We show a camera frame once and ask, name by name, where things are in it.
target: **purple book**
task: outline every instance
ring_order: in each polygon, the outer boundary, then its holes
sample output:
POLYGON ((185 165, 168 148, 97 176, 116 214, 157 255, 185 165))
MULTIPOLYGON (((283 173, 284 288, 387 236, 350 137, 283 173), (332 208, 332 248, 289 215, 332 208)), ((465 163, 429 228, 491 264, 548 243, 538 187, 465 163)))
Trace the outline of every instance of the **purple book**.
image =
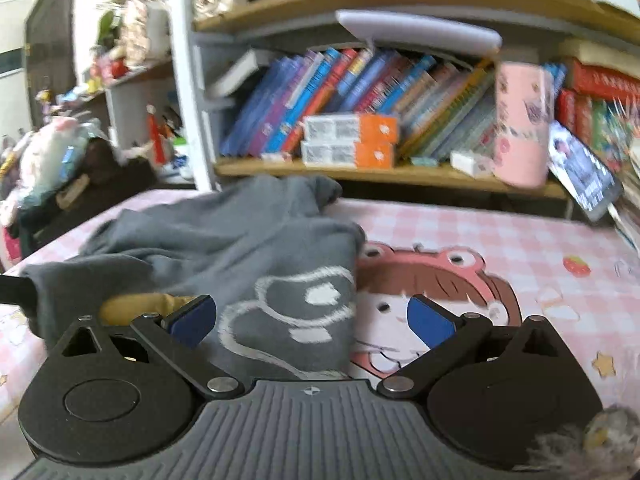
POLYGON ((285 112, 287 111, 287 102, 291 97, 291 94, 296 89, 302 76, 305 75, 306 70, 311 65, 313 61, 313 56, 305 56, 301 57, 298 60, 298 69, 295 71, 295 75, 290 80, 288 85, 285 85, 286 90, 282 93, 282 95, 276 99, 267 113, 267 116, 264 118, 264 122, 260 125, 260 128, 255 133, 254 138, 249 145, 249 155, 251 156, 260 156, 262 153, 262 149, 264 145, 267 143, 271 134, 276 132, 280 127, 280 123, 284 117, 285 112))

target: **brown cartoon hair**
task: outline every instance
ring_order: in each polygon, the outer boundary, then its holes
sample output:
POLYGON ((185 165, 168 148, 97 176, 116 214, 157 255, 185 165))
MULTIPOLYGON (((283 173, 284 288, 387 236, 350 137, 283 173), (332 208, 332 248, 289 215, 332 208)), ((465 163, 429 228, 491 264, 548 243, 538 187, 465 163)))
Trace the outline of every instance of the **brown cartoon hair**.
MULTIPOLYGON (((400 256, 414 251, 397 250, 393 254, 400 256)), ((421 251, 424 256, 437 256, 437 252, 421 251)), ((412 262, 398 261, 393 256, 384 257, 378 263, 359 265, 356 272, 356 288, 371 294, 398 296, 405 294, 424 294, 432 300, 466 301, 469 298, 477 306, 487 306, 486 299, 472 283, 451 270, 429 264, 428 258, 412 262)), ((485 282, 497 301, 500 301, 509 316, 510 326, 522 324, 522 314, 518 300, 511 285, 504 279, 478 270, 476 275, 485 282)))

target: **gray ribbed plate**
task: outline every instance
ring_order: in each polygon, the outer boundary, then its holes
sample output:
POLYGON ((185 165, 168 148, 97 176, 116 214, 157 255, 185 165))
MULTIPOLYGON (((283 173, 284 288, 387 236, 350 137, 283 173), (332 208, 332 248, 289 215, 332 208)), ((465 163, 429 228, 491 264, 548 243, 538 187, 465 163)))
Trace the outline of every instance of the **gray ribbed plate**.
POLYGON ((496 471, 438 440, 410 402, 366 381, 259 381, 207 404, 171 447, 128 465, 79 468, 39 459, 20 480, 542 480, 496 471))

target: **bookshelf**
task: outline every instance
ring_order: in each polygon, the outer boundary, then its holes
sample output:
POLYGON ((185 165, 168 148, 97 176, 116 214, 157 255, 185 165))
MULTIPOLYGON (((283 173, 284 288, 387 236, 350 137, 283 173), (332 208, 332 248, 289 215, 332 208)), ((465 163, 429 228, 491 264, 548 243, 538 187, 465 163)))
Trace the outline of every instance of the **bookshelf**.
POLYGON ((540 190, 519 190, 493 178, 474 180, 450 166, 401 166, 388 171, 310 170, 301 162, 280 165, 256 159, 221 158, 218 147, 233 120, 234 105, 229 100, 207 99, 207 75, 219 73, 251 47, 302 53, 307 48, 353 42, 353 37, 337 23, 335 11, 338 9, 394 10, 479 23, 502 35, 504 47, 499 57, 505 60, 537 62, 543 49, 553 48, 554 44, 572 36, 640 56, 640 20, 591 0, 258 0, 223 16, 197 22, 193 19, 191 0, 169 0, 169 3, 180 109, 190 134, 196 186, 202 190, 213 189, 220 178, 322 171, 342 180, 566 198, 556 182, 548 182, 540 190))
POLYGON ((449 164, 438 168, 424 168, 400 165, 391 170, 360 170, 353 168, 308 168, 302 161, 263 162, 258 158, 220 158, 214 165, 218 176, 238 177, 258 173, 274 176, 292 174, 323 173, 335 180, 356 180, 364 182, 384 182, 387 184, 412 184, 414 186, 443 187, 455 189, 474 189, 478 191, 529 195, 542 198, 565 200, 568 195, 555 181, 547 181, 539 189, 521 189, 508 186, 494 177, 471 178, 461 171, 454 170, 449 164))

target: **wooden shelf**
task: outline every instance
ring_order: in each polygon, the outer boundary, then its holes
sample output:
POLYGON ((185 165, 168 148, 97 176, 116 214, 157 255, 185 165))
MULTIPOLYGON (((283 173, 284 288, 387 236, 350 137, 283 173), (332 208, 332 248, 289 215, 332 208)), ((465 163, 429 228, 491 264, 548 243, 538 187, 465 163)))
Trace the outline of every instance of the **wooden shelf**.
POLYGON ((484 7, 542 16, 606 32, 640 45, 640 20, 622 10, 591 0, 258 0, 236 10, 194 23, 201 32, 240 33, 338 9, 379 9, 393 6, 484 7))
POLYGON ((302 161, 263 162, 257 158, 221 158, 214 165, 219 176, 249 176, 268 173, 274 176, 292 174, 323 173, 335 180, 358 180, 365 182, 385 182, 388 184, 412 184, 414 186, 449 187, 456 189, 475 189, 497 193, 524 194, 544 198, 567 199, 564 188, 555 181, 549 180, 539 189, 520 189, 507 186, 494 177, 471 178, 454 170, 449 164, 439 168, 422 168, 419 166, 399 166, 392 170, 358 170, 351 168, 308 168, 302 161))

